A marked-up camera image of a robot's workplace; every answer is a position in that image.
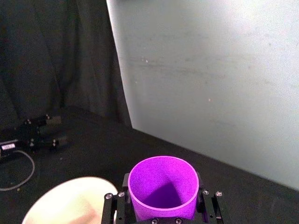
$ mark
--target black table surface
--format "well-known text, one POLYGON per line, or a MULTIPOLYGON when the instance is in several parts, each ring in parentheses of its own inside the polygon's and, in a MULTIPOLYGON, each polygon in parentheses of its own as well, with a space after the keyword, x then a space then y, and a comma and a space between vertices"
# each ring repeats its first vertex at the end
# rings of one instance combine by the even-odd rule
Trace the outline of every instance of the black table surface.
MULTIPOLYGON (((299 223, 299 192, 295 190, 78 108, 58 114, 63 124, 44 131, 67 135, 69 144, 57 151, 31 153, 36 163, 32 179, 18 190, 0 192, 0 224, 21 223, 38 198, 73 178, 102 177, 121 190, 125 173, 157 155, 188 161, 207 188, 221 190, 234 224, 299 223)), ((16 184, 30 172, 31 163, 24 156, 2 160, 0 187, 16 184)))

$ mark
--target cable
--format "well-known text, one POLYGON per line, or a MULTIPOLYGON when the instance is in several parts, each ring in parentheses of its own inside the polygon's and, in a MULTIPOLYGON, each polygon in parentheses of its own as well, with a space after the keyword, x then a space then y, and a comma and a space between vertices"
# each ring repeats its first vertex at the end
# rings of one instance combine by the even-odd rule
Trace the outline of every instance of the cable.
POLYGON ((30 159, 30 161, 31 161, 31 163, 32 163, 32 171, 31 171, 31 174, 29 175, 29 177, 27 177, 27 178, 26 178, 24 181, 22 181, 21 183, 15 185, 15 186, 12 186, 12 187, 10 187, 10 188, 0 188, 0 191, 13 190, 13 189, 16 189, 16 188, 18 188, 19 186, 23 185, 24 183, 26 183, 26 182, 32 177, 32 175, 33 175, 33 173, 34 173, 34 171, 35 171, 35 169, 36 169, 36 166, 35 166, 35 164, 34 164, 33 159, 32 159, 32 158, 30 157, 30 155, 28 155, 26 152, 23 152, 23 151, 21 151, 21 150, 15 150, 14 153, 22 153, 22 154, 24 154, 25 156, 27 156, 27 157, 30 159))

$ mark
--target black cloth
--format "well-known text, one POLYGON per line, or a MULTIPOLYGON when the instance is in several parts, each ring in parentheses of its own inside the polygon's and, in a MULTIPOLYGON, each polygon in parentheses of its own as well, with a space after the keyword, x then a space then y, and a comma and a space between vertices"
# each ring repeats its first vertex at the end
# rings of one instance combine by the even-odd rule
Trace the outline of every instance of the black cloth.
POLYGON ((71 105, 131 125, 105 0, 5 0, 0 26, 0 126, 71 105))
MULTIPOLYGON (((299 192, 249 174, 198 153, 157 139, 77 108, 61 111, 61 128, 69 144, 57 151, 31 154, 32 179, 20 190, 0 192, 0 223, 20 223, 26 212, 51 188, 82 176, 98 176, 121 190, 124 174, 139 161, 157 155, 182 158, 200 173, 211 191, 222 190, 234 224, 297 224, 299 192)), ((24 179, 31 164, 24 156, 0 162, 0 187, 24 179)))

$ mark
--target black curtain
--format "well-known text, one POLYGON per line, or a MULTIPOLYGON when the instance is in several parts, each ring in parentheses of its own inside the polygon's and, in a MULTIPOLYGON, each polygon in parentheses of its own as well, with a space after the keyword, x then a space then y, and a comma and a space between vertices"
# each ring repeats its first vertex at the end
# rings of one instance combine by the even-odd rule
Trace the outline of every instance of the black curtain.
POLYGON ((0 123, 78 106, 131 125, 106 0, 4 0, 0 123))

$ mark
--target cup rim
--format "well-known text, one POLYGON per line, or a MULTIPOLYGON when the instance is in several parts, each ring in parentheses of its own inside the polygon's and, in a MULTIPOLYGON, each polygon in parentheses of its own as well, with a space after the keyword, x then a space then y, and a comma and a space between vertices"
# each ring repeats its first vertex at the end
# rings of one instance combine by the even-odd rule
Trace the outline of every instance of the cup rim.
POLYGON ((175 157, 175 156, 168 156, 168 155, 161 155, 161 156, 154 156, 154 157, 150 157, 150 158, 147 158, 145 160, 142 160, 140 161, 139 163, 137 163, 133 169, 131 170, 130 174, 129 174, 129 177, 128 177, 128 189, 129 189, 129 192, 130 192, 130 195, 131 197, 134 198, 135 201, 137 201, 140 205, 142 205, 143 207, 147 208, 147 209, 151 209, 151 210, 155 210, 155 211, 172 211, 172 210, 177 210, 177 209, 181 209, 183 207, 185 207, 186 205, 188 205, 191 201, 194 200, 194 198, 197 196, 197 193, 198 193, 198 190, 199 190, 199 179, 198 179, 198 175, 196 173, 196 170, 194 169, 193 166, 190 165, 190 163, 188 163, 187 161, 183 160, 183 159, 180 159, 178 157, 175 157), (155 159, 155 158, 173 158, 173 159, 176 159, 176 160, 181 160, 183 161, 184 163, 186 163, 186 165, 188 165, 191 170, 194 172, 194 175, 196 176, 196 191, 194 193, 194 195, 187 201, 185 202, 184 204, 180 205, 180 206, 177 206, 177 207, 173 207, 173 208, 167 208, 167 209, 162 209, 162 208, 155 208, 155 207, 151 207, 149 205, 146 205, 145 203, 141 202, 132 192, 132 189, 131 189, 131 184, 130 184, 130 180, 131 180, 131 175, 132 175, 132 172, 134 171, 134 169, 142 162, 146 161, 146 160, 152 160, 152 159, 155 159))

